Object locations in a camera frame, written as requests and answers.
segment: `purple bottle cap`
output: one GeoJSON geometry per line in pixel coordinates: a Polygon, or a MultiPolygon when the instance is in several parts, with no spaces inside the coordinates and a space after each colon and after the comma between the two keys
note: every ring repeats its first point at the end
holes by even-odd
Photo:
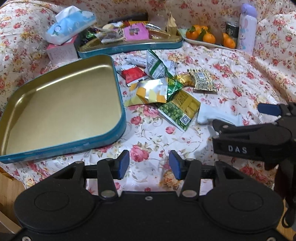
{"type": "Polygon", "coordinates": [[[253,7],[250,4],[243,3],[242,4],[242,7],[241,7],[241,13],[244,13],[246,15],[250,15],[250,16],[252,16],[254,18],[257,17],[257,10],[256,10],[256,8],[253,7]]]}

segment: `sofa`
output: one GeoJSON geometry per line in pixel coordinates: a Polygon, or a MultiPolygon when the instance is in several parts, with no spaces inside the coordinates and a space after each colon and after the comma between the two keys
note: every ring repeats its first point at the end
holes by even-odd
{"type": "MultiPolygon", "coordinates": [[[[58,68],[46,55],[48,43],[44,36],[64,7],[75,5],[97,15],[98,24],[135,11],[147,11],[149,16],[169,13],[178,26],[211,25],[225,31],[226,21],[236,21],[242,3],[229,0],[8,0],[0,8],[0,116],[9,97],[20,86],[47,71],[58,68]]],[[[226,113],[243,115],[243,124],[272,122],[276,118],[260,114],[258,103],[296,101],[296,11],[289,0],[248,2],[257,8],[257,37],[253,55],[237,50],[208,49],[190,45],[175,50],[156,50],[162,58],[178,63],[176,73],[187,69],[204,68],[218,89],[217,95],[193,93],[200,102],[223,109],[226,113]]],[[[145,56],[145,51],[132,52],[145,56]]],[[[113,55],[116,65],[124,64],[125,53],[113,55]]],[[[123,99],[128,94],[124,80],[118,76],[123,99]]],[[[43,180],[70,163],[82,160],[86,165],[103,158],[116,158],[122,150],[130,151],[130,166],[122,180],[115,180],[118,192],[179,191],[182,181],[174,178],[168,163],[168,153],[176,150],[182,158],[195,158],[203,164],[223,160],[258,181],[272,187],[276,169],[266,171],[262,162],[218,156],[213,153],[207,126],[192,121],[182,133],[169,123],[152,105],[126,108],[127,129],[115,143],[83,153],[69,154],[14,164],[0,163],[7,173],[23,182],[26,188],[43,180]]],[[[96,181],[90,180],[87,189],[97,194],[96,181]]]]}

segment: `plate of oranges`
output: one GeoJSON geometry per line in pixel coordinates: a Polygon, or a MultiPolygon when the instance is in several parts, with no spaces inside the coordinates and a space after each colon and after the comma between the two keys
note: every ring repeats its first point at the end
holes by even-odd
{"type": "Polygon", "coordinates": [[[183,39],[193,45],[202,45],[207,48],[222,48],[232,50],[236,44],[227,34],[223,34],[222,44],[216,43],[215,36],[211,33],[210,27],[201,25],[192,25],[189,29],[179,28],[179,33],[183,39]]]}

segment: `white plate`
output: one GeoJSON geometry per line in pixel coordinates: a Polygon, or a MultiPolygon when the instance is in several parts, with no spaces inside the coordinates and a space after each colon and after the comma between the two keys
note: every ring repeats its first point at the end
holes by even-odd
{"type": "Polygon", "coordinates": [[[202,46],[205,46],[207,48],[220,48],[220,49],[233,50],[233,49],[230,49],[230,48],[227,48],[227,47],[224,47],[224,46],[221,46],[221,45],[217,45],[217,44],[210,44],[210,43],[203,42],[203,41],[197,41],[197,40],[188,39],[188,38],[186,38],[186,31],[187,31],[187,29],[185,29],[185,28],[178,28],[178,31],[182,35],[183,39],[186,42],[190,43],[190,44],[202,45],[202,46]]]}

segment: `cartoon rabbit print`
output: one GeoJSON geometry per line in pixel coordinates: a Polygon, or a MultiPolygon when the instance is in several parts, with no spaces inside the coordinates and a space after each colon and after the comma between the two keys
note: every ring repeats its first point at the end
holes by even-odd
{"type": "Polygon", "coordinates": [[[244,26],[242,26],[241,24],[239,26],[239,46],[238,47],[240,50],[246,49],[245,39],[246,39],[247,31],[248,31],[247,26],[248,26],[247,19],[244,20],[244,26]]]}

